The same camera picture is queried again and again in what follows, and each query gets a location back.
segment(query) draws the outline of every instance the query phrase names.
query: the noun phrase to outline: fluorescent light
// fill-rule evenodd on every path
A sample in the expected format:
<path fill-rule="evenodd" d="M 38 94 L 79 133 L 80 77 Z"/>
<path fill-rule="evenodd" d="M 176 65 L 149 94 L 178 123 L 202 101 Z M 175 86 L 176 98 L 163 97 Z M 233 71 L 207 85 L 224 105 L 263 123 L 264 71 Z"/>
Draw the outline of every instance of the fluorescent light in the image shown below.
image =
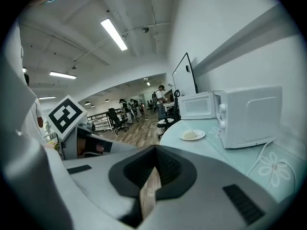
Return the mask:
<path fill-rule="evenodd" d="M 68 78 L 68 79 L 75 79 L 76 76 L 68 75 L 68 74 L 63 74 L 59 72 L 52 71 L 49 74 L 50 76 L 56 76 L 56 77 L 61 77 L 61 78 Z"/>
<path fill-rule="evenodd" d="M 44 100 L 44 99 L 54 99 L 55 96 L 48 96 L 48 97 L 39 97 L 40 100 Z"/>
<path fill-rule="evenodd" d="M 121 50 L 126 50 L 127 46 L 125 45 L 124 41 L 121 39 L 120 35 L 116 31 L 114 25 L 110 21 L 110 19 L 106 19 L 105 21 L 101 22 L 101 25 L 105 28 L 105 30 L 110 34 L 113 38 L 115 43 L 120 47 Z"/>

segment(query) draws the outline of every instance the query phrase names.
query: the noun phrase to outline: white plate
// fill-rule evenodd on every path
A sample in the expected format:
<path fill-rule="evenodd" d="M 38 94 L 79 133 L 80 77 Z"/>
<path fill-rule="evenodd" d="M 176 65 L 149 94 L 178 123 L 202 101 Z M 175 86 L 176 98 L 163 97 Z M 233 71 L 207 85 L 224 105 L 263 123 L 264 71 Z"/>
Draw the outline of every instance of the white plate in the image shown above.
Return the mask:
<path fill-rule="evenodd" d="M 195 134 L 196 134 L 196 137 L 193 137 L 193 138 L 184 138 L 184 137 L 183 137 L 183 134 L 184 134 L 185 132 L 186 132 L 186 130 L 180 133 L 180 135 L 179 135 L 179 138 L 180 138 L 180 139 L 182 139 L 182 140 L 199 140 L 199 139 L 205 137 L 205 135 L 206 135 L 206 133 L 205 133 L 204 131 L 194 129 L 194 132 L 195 132 Z"/>

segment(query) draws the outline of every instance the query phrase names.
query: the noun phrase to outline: black office chair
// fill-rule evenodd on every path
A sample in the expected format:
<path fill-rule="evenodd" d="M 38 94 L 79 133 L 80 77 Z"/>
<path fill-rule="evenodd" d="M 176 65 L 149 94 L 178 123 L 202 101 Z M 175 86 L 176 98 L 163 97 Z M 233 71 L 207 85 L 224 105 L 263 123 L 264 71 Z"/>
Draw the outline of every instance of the black office chair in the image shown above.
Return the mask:
<path fill-rule="evenodd" d="M 163 114 L 166 114 L 167 116 L 163 117 L 163 119 L 161 119 L 157 124 L 158 128 L 165 128 L 165 131 L 180 120 L 179 107 L 178 107 L 178 97 L 180 96 L 179 90 L 175 91 L 174 96 L 175 96 L 175 103 L 173 110 L 163 112 Z"/>
<path fill-rule="evenodd" d="M 119 131 L 124 130 L 125 132 L 127 132 L 125 129 L 129 129 L 129 127 L 123 127 L 122 125 L 124 123 L 127 122 L 127 119 L 123 119 L 123 120 L 119 120 L 119 118 L 117 117 L 117 114 L 115 112 L 115 110 L 110 110 L 109 112 L 106 114 L 112 121 L 112 125 L 114 128 L 118 128 L 115 130 L 115 134 L 117 135 Z"/>

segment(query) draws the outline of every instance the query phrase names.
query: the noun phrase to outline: white microwave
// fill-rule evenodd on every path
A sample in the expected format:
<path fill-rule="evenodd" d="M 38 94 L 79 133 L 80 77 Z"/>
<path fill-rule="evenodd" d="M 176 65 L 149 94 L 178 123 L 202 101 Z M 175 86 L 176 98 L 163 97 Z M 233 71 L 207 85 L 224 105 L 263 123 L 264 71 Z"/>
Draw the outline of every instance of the white microwave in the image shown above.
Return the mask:
<path fill-rule="evenodd" d="M 224 148 L 273 141 L 280 126 L 281 86 L 211 91 L 178 98 L 181 119 L 217 118 Z"/>

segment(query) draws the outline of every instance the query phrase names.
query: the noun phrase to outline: microwave door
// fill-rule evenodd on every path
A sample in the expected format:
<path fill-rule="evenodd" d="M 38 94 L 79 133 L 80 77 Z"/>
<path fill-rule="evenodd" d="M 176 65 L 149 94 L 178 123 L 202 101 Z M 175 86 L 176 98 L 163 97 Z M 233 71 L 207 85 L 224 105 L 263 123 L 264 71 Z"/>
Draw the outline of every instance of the microwave door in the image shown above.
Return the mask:
<path fill-rule="evenodd" d="M 181 119 L 215 118 L 213 92 L 181 96 L 178 105 Z"/>

